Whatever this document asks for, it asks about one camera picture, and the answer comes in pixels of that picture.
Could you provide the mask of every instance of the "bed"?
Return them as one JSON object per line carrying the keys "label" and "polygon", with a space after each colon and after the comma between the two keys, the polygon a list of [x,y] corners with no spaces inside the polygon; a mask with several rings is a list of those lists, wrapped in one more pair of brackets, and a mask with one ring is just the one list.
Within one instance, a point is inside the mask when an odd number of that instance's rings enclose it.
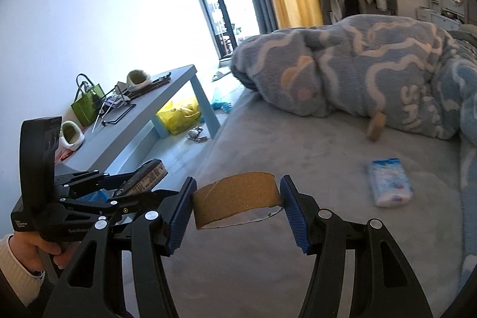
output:
{"label": "bed", "polygon": [[[247,171],[268,171],[277,180],[289,174],[299,191],[344,220],[381,219],[438,317],[456,296],[462,263],[459,140],[386,128],[372,143],[365,138],[367,124],[344,112],[299,117],[247,90],[194,177],[202,186]],[[388,157],[401,159],[415,190],[401,208],[375,207],[366,180],[366,163]],[[189,223],[181,248],[164,259],[178,313],[191,318],[297,317],[313,263],[314,256],[296,246],[284,212],[223,229],[197,230]],[[350,272],[339,317],[349,314]]]}
{"label": "bed", "polygon": [[[477,278],[477,35],[356,15],[250,38],[231,69],[249,91],[199,164],[199,186],[248,171],[289,174],[344,220],[382,220],[434,316],[454,300],[452,309],[463,310],[450,315],[462,315]],[[387,127],[372,143],[365,133],[376,112]],[[365,167],[390,157],[401,160],[414,199],[377,208]],[[353,257],[339,317],[349,314]],[[296,317],[313,258],[301,254],[279,213],[218,230],[190,226],[165,265],[181,314]]]}

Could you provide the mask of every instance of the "blue blanket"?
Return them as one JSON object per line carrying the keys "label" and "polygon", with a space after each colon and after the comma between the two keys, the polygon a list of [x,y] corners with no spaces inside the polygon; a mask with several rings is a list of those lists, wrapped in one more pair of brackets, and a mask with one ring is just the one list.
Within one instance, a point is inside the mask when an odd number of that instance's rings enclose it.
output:
{"label": "blue blanket", "polygon": [[476,37],[455,36],[412,18],[355,15],[249,38],[231,69],[264,100],[297,115],[382,112],[398,130],[440,139],[460,132],[463,286],[477,263],[477,50]]}

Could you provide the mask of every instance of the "gray bed sheet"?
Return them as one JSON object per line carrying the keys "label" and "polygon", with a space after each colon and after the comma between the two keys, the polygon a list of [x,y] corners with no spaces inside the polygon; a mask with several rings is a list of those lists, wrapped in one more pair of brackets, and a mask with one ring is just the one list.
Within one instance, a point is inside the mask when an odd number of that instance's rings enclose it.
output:
{"label": "gray bed sheet", "polygon": [[[372,143],[364,136],[367,125],[368,119],[343,112],[299,117],[245,91],[194,177],[202,186],[247,171],[267,171],[277,182],[289,174],[300,192],[344,220],[381,219],[438,317],[456,296],[462,260],[459,141],[386,128]],[[377,208],[364,167],[389,157],[401,160],[414,198],[400,208]],[[285,318],[299,315],[314,259],[296,246],[281,212],[223,229],[198,231],[191,220],[164,267],[180,316]],[[347,255],[340,317],[348,316],[351,293]]]}

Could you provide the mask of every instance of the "blue table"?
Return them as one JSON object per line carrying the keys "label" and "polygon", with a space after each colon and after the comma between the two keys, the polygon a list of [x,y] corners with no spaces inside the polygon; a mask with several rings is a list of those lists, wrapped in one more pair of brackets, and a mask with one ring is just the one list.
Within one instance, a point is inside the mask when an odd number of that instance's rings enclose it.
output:
{"label": "blue table", "polygon": [[[90,126],[84,134],[85,141],[83,145],[71,157],[66,159],[63,165],[76,171],[93,169],[105,171],[150,120],[152,120],[159,137],[165,138],[169,136],[169,131],[157,118],[156,113],[188,81],[190,81],[194,89],[210,136],[214,138],[220,128],[220,124],[196,76],[196,67],[194,65],[187,65],[170,72],[171,81],[169,84],[134,99],[133,102],[136,106],[117,124],[108,124],[104,127],[101,123],[98,123],[95,132],[92,132],[92,126]],[[164,72],[153,76],[152,80],[165,76],[167,73]]]}

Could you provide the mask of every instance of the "human hand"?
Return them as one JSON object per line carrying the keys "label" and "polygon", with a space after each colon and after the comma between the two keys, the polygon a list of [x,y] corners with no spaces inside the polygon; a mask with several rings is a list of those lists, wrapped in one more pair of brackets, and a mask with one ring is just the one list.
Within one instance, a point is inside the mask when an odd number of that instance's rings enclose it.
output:
{"label": "human hand", "polygon": [[37,232],[14,232],[9,240],[11,253],[30,272],[44,271],[44,265],[38,255],[41,249],[51,255],[55,255],[53,261],[63,269],[71,260],[79,242],[71,243],[65,251],[57,243],[43,240]]}

